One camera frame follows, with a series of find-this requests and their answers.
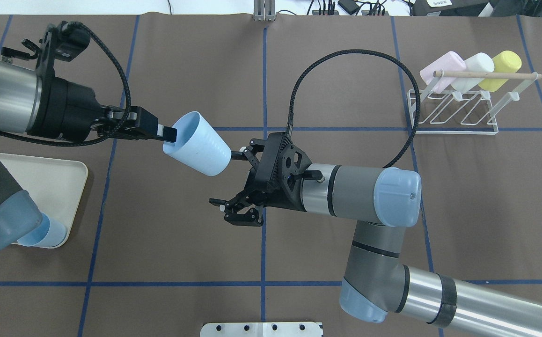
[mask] drying rack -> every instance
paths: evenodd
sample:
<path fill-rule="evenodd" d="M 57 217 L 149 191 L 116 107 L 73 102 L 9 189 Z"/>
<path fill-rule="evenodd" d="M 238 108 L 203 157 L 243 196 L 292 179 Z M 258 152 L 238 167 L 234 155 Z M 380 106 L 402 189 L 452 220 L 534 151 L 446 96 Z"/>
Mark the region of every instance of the drying rack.
<path fill-rule="evenodd" d="M 421 105 L 418 134 L 497 134 L 496 115 L 508 103 L 517 102 L 524 89 L 542 78 L 542 75 L 538 73 L 475 73 L 443 70 L 434 71 L 433 76 L 434 78 L 429 85 L 424 90 L 419 90 L 421 97 L 418 104 L 431 101 L 436 106 L 430 113 L 427 113 L 432 107 L 424 109 L 424 106 Z M 491 94 L 487 90 L 472 90 L 464 94 L 456 90 L 443 90 L 441 94 L 434 93 L 433 88 L 442 77 L 508 79 L 521 80 L 521 83 L 512 91 L 504 94 L 496 105 L 492 105 Z M 410 120 L 413 121 L 414 111 L 417 107 L 414 90 L 409 90 L 407 96 L 408 113 Z"/>

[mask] blue joint cap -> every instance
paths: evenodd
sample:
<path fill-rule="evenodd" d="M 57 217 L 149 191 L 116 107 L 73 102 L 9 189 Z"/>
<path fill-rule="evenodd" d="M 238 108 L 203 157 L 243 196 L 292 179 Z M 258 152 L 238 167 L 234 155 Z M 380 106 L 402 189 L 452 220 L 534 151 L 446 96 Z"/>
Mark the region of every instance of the blue joint cap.
<path fill-rule="evenodd" d="M 345 278 L 342 280 L 340 306 L 350 316 L 365 322 L 381 323 L 387 316 L 387 311 L 367 300 Z"/>
<path fill-rule="evenodd" d="M 412 227 L 421 208 L 421 176 L 389 167 L 379 175 L 373 191 L 375 213 L 390 227 Z"/>

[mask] black band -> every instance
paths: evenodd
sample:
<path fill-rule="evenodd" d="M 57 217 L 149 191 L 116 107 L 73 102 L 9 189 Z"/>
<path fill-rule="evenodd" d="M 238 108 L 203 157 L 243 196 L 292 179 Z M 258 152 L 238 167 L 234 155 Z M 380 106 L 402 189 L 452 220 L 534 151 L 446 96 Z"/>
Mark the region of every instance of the black band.
<path fill-rule="evenodd" d="M 333 183 L 336 181 L 337 171 L 342 167 L 341 165 L 335 165 L 333 170 L 331 170 L 331 175 L 329 176 L 329 186 L 327 187 L 327 208 L 329 209 L 329 214 L 335 216 L 333 212 Z"/>
<path fill-rule="evenodd" d="M 439 306 L 438 315 L 433 321 L 427 322 L 427 324 L 433 324 L 438 328 L 446 328 L 450 325 L 456 314 L 456 283 L 454 283 L 451 277 L 445 277 L 440 274 L 438 276 L 442 281 L 442 304 Z"/>
<path fill-rule="evenodd" d="M 375 247 L 372 247 L 372 246 L 367 246 L 364 243 L 360 243 L 360 242 L 354 241 L 354 240 L 352 240 L 352 246 L 360 248 L 360 249 L 364 249 L 364 250 L 369 251 L 369 252 L 374 252 L 376 254 L 382 254 L 382 255 L 385 255 L 385 256 L 389 256 L 389 257 L 395 257 L 395 258 L 400 257 L 399 253 L 384 251 L 382 249 L 375 248 Z"/>
<path fill-rule="evenodd" d="M 404 292 L 402 293 L 402 299 L 400 299 L 400 305 L 398 306 L 398 309 L 396 309 L 395 313 L 399 313 L 404 309 L 404 305 L 406 304 L 406 299 L 408 298 L 408 289 L 410 288 L 410 271 L 408 270 L 408 266 L 403 264 L 404 266 Z"/>

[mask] light blue cup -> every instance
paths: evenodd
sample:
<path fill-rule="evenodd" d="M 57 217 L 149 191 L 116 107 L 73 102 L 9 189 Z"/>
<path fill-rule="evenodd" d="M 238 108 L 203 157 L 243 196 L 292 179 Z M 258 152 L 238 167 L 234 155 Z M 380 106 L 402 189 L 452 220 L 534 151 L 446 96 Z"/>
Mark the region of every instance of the light blue cup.
<path fill-rule="evenodd" d="M 61 222 L 42 213 L 38 228 L 19 238 L 17 243 L 25 247 L 51 248 L 62 243 L 66 236 L 67 228 Z"/>

